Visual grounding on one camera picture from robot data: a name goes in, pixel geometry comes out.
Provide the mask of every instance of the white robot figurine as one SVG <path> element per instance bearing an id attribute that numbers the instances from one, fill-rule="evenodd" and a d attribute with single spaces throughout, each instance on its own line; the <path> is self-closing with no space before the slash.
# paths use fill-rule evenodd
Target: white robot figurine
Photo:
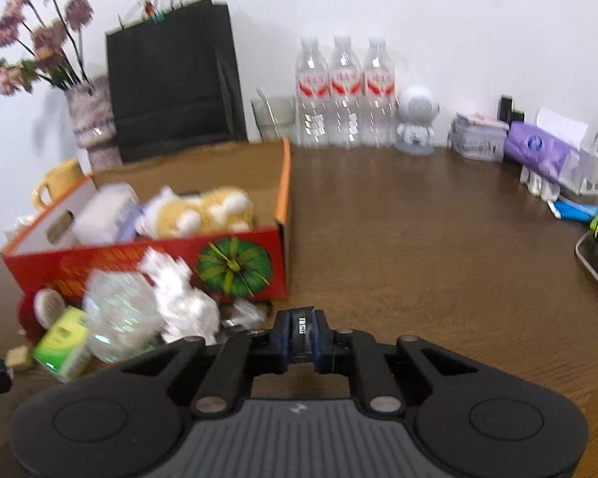
<path id="1" fill-rule="evenodd" d="M 439 104 L 424 86 L 413 85 L 399 94 L 399 116 L 395 147 L 414 156 L 434 152 L 432 121 L 439 113 Z"/>

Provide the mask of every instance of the ribbed gray panel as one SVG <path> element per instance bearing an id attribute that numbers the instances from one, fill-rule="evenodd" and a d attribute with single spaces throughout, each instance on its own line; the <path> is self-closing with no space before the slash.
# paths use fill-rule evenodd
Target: ribbed gray panel
<path id="1" fill-rule="evenodd" d="M 146 478 L 451 478 L 394 421 L 351 400 L 247 400 L 233 417 L 193 427 Z"/>

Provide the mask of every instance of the metal screw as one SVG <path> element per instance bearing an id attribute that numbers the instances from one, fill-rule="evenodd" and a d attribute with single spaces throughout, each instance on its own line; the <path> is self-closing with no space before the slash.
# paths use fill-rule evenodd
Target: metal screw
<path id="1" fill-rule="evenodd" d="M 394 413 L 401 407 L 401 401 L 390 395 L 380 395 L 370 401 L 370 408 L 379 413 Z"/>
<path id="2" fill-rule="evenodd" d="M 202 413 L 219 413 L 228 408 L 228 403 L 216 395 L 207 395 L 206 397 L 197 399 L 195 408 Z"/>

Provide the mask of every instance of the plastic bottle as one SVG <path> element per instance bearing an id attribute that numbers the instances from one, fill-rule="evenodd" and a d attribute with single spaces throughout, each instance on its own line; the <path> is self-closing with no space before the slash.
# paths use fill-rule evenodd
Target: plastic bottle
<path id="1" fill-rule="evenodd" d="M 301 53 L 295 65 L 297 76 L 297 143 L 306 147 L 327 145 L 325 127 L 330 98 L 328 64 L 314 37 L 301 38 Z"/>
<path id="2" fill-rule="evenodd" d="M 370 38 L 364 61 L 364 92 L 367 101 L 362 113 L 362 140 L 371 146 L 394 143 L 394 63 L 382 37 Z"/>
<path id="3" fill-rule="evenodd" d="M 332 113 L 328 130 L 330 142 L 342 147 L 361 144 L 361 109 L 357 99 L 363 91 L 361 63 L 352 51 L 350 36 L 336 36 L 330 60 Z"/>

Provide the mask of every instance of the brown table surface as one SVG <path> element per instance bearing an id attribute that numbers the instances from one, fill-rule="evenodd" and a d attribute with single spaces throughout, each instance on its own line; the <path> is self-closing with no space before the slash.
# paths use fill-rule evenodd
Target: brown table surface
<path id="1" fill-rule="evenodd" d="M 576 402 L 590 441 L 576 478 L 598 477 L 598 285 L 579 265 L 584 229 L 556 221 L 518 185 L 518 167 L 441 149 L 293 152 L 289 304 L 326 311 L 392 343 L 414 333 Z M 21 343 L 20 291 L 0 262 L 0 356 Z M 8 421 L 55 381 L 39 368 L 0 396 L 0 477 L 20 478 Z M 294 368 L 262 376 L 259 396 L 332 397 L 345 379 Z"/>

